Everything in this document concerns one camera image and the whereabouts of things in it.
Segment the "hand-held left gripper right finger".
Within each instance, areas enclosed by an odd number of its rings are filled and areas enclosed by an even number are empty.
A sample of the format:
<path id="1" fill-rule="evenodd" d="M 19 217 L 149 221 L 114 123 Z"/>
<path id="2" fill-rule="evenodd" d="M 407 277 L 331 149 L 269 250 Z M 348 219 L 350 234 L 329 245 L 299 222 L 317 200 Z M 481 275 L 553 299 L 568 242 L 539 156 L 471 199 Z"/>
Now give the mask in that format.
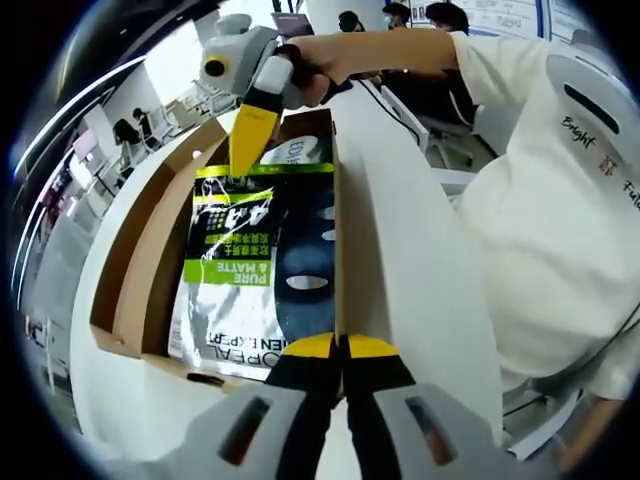
<path id="1" fill-rule="evenodd" d="M 490 426 L 436 385 L 419 383 L 398 350 L 365 335 L 343 338 L 343 386 L 365 479 L 514 479 L 519 464 Z"/>

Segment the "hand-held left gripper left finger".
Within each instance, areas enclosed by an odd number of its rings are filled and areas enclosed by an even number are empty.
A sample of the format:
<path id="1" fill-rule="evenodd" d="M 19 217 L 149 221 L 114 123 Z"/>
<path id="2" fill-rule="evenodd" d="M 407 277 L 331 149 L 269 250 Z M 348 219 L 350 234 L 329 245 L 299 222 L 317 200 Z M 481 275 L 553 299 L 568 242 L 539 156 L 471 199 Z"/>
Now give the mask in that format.
<path id="1" fill-rule="evenodd" d="M 311 479 L 338 401 L 335 334 L 289 344 L 262 383 L 241 387 L 156 461 L 155 479 Z"/>

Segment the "person's right hand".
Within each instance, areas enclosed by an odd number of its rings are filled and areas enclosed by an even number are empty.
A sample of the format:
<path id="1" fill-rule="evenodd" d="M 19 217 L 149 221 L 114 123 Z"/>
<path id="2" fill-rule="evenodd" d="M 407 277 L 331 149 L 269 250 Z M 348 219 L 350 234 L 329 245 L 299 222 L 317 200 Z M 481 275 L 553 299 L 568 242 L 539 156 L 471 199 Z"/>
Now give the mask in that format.
<path id="1" fill-rule="evenodd" d="M 336 95 L 353 87 L 348 77 L 337 81 L 327 65 L 322 65 L 319 60 L 312 60 L 309 54 L 305 54 L 294 43 L 285 43 L 277 47 L 274 55 L 288 60 L 292 65 L 290 82 L 300 94 L 301 102 L 305 106 L 326 105 Z"/>

